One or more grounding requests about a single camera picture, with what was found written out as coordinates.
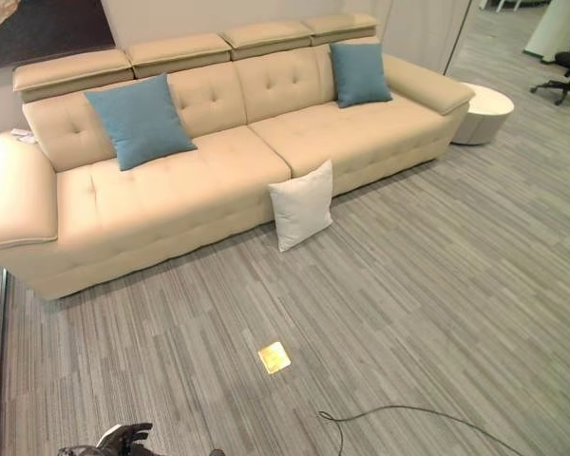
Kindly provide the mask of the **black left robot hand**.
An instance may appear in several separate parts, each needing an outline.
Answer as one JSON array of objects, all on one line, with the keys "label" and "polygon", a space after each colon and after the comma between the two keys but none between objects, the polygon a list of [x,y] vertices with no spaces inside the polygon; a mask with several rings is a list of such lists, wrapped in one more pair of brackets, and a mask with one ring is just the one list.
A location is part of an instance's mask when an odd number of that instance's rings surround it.
[{"label": "black left robot hand", "polygon": [[152,427],[152,423],[115,425],[104,433],[95,447],[102,455],[154,455],[142,444]]}]

